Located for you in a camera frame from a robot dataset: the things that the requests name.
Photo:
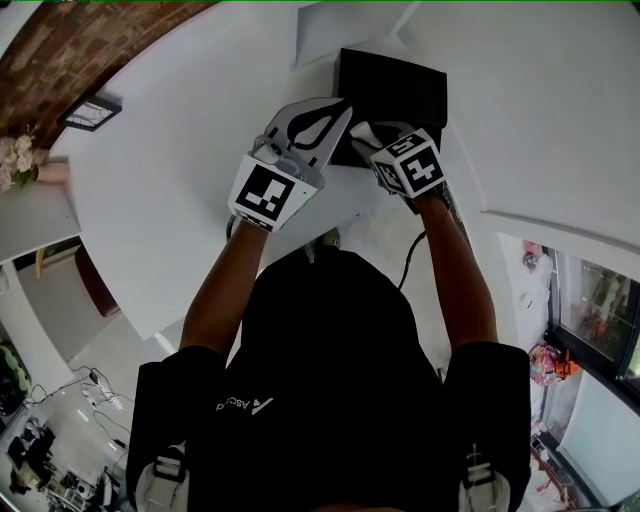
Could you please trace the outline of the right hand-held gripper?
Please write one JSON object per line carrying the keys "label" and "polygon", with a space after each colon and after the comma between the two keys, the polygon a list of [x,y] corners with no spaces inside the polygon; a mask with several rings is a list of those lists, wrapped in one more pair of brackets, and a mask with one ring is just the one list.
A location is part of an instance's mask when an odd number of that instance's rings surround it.
{"label": "right hand-held gripper", "polygon": [[451,209],[445,185],[446,179],[440,162],[440,153],[434,139],[424,128],[406,126],[399,138],[377,148],[375,134],[368,122],[362,121],[349,130],[351,146],[362,160],[371,165],[382,187],[406,201],[434,190]]}

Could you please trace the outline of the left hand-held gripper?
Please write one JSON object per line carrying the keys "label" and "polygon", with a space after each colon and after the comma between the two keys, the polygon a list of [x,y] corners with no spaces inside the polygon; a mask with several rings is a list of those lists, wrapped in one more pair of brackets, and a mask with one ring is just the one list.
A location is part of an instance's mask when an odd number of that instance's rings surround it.
{"label": "left hand-held gripper", "polygon": [[[280,109],[241,160],[228,200],[231,213],[265,231],[280,230],[324,188],[318,170],[331,159],[352,114],[352,106],[336,97]],[[316,146],[314,168],[282,146]]]}

